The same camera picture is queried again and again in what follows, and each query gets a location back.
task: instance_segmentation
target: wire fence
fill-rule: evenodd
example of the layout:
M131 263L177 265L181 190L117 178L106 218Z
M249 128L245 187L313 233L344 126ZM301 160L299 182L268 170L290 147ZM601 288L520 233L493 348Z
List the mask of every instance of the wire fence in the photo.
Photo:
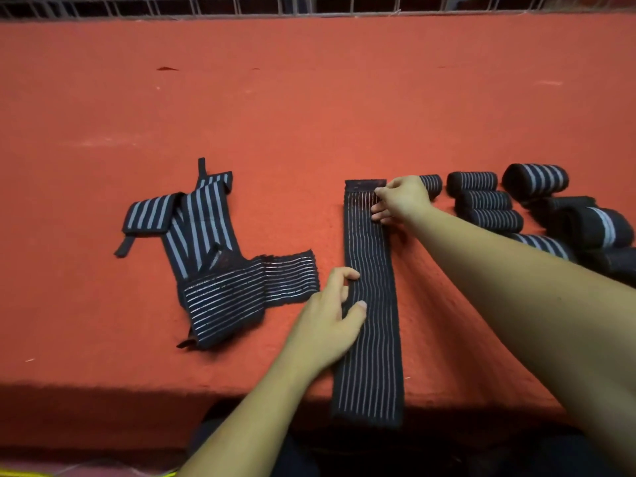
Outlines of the wire fence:
M2 21L636 11L636 0L0 0Z

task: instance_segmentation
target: forearm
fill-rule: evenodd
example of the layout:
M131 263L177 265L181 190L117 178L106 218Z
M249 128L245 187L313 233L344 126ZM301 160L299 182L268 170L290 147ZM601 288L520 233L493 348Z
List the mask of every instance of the forearm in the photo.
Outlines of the forearm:
M282 353L179 471L180 477L266 477L313 375Z
M408 225L506 347L636 469L636 291L435 208Z

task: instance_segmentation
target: right hand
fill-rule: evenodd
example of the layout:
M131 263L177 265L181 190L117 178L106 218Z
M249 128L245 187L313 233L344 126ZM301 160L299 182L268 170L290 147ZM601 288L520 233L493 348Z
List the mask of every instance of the right hand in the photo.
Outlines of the right hand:
M371 219L382 224L410 224L433 207L419 176L396 177L375 193L382 200L371 207Z

